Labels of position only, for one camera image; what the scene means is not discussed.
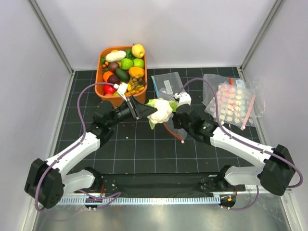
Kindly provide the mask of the toy cauliflower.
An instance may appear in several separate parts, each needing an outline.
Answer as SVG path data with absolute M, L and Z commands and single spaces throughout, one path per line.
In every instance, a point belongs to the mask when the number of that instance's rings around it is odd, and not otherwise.
M 161 98 L 150 99 L 146 105 L 157 109 L 155 113 L 147 116 L 151 129 L 154 129 L 156 124 L 167 122 L 170 119 L 171 114 L 175 112 L 178 107 L 177 102 Z

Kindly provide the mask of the orange zipper clear bag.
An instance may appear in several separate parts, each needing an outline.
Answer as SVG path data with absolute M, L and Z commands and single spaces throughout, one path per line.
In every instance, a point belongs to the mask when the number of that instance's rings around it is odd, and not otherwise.
M 164 122 L 163 125 L 167 129 L 167 131 L 173 135 L 176 139 L 178 139 L 182 144 L 184 144 L 184 140 L 187 137 L 187 132 L 182 128 L 176 128 L 174 125 L 173 117 L 175 112 L 171 114 L 170 119 L 167 122 Z

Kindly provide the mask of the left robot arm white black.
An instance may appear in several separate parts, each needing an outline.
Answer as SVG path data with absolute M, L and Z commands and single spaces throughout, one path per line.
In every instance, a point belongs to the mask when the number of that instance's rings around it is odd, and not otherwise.
M 34 198 L 38 211 L 54 207 L 61 198 L 80 189 L 98 192 L 102 187 L 101 175 L 87 167 L 76 174 L 69 174 L 82 159 L 104 146 L 112 137 L 112 127 L 127 119 L 140 120 L 157 111 L 142 104 L 133 96 L 114 108 L 110 101 L 98 104 L 93 114 L 93 122 L 70 146 L 60 153 L 41 160 L 34 160 L 30 166 L 25 184 L 25 192 Z

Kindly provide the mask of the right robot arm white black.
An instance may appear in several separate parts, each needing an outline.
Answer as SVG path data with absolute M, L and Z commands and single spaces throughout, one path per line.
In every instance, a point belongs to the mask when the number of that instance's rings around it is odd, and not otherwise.
M 237 185 L 262 186 L 268 192 L 284 195 L 295 174 L 289 150 L 277 145 L 263 145 L 202 118 L 195 109 L 181 105 L 173 113 L 175 128 L 184 129 L 195 141 L 226 150 L 249 162 L 249 167 L 224 166 L 217 176 L 217 186 L 227 191 Z

